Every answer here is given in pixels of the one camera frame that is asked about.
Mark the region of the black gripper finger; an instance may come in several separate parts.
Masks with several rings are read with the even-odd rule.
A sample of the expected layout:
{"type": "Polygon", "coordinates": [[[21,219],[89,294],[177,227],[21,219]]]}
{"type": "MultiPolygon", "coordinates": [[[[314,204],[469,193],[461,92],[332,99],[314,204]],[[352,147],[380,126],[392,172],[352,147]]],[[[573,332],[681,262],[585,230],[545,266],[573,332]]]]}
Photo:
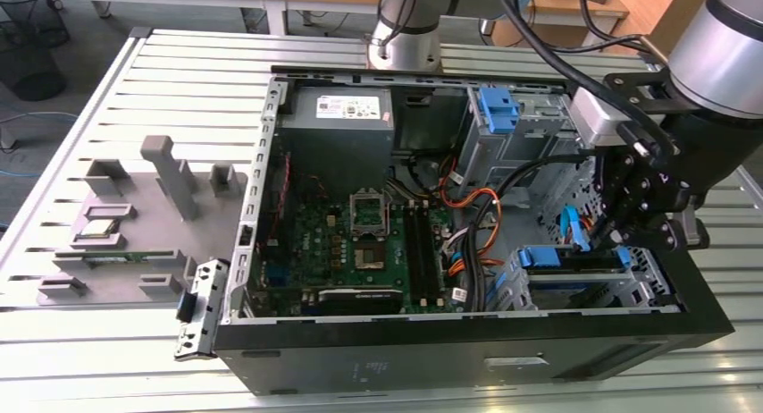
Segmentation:
{"type": "Polygon", "coordinates": [[[684,209],[672,216],[652,215],[617,227],[616,231],[620,243],[633,248],[675,251],[709,247],[709,234],[693,209],[684,209]]]}
{"type": "Polygon", "coordinates": [[[636,156],[625,148],[604,148],[597,153],[595,190],[600,196],[595,245],[644,246],[656,221],[645,203],[651,182],[636,156]]]}

